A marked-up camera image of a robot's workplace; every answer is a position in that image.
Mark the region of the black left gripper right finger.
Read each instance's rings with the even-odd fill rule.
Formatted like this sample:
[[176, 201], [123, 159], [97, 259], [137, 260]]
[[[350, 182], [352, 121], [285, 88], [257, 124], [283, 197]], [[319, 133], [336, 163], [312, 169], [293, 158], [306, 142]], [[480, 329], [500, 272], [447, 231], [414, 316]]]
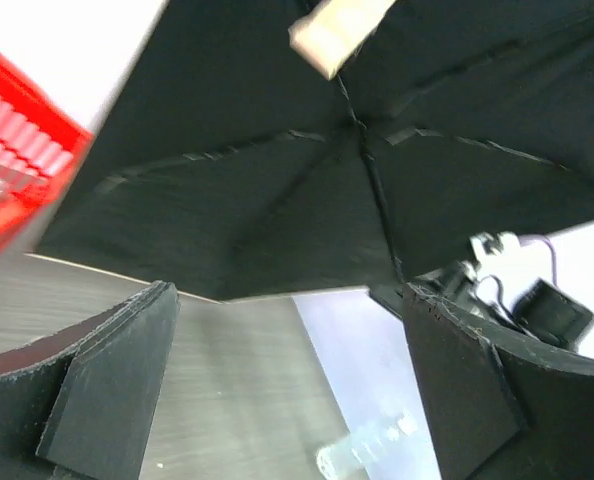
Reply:
[[421, 286], [402, 318], [444, 479], [594, 479], [594, 359]]

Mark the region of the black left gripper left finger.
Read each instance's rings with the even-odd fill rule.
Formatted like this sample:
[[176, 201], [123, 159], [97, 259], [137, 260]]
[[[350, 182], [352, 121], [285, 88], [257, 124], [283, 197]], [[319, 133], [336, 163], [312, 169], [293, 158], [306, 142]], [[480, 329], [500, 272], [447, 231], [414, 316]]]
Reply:
[[0, 353], [0, 479], [138, 478], [178, 312], [157, 281]]

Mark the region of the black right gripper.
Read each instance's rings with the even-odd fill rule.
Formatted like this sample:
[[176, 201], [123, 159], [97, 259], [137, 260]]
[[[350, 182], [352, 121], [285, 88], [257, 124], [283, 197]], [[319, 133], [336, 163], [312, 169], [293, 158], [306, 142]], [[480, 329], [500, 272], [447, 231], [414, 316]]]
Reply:
[[471, 314], [564, 350], [576, 350], [594, 327], [590, 309], [542, 279], [508, 303], [502, 280], [479, 266], [458, 261], [417, 279]]

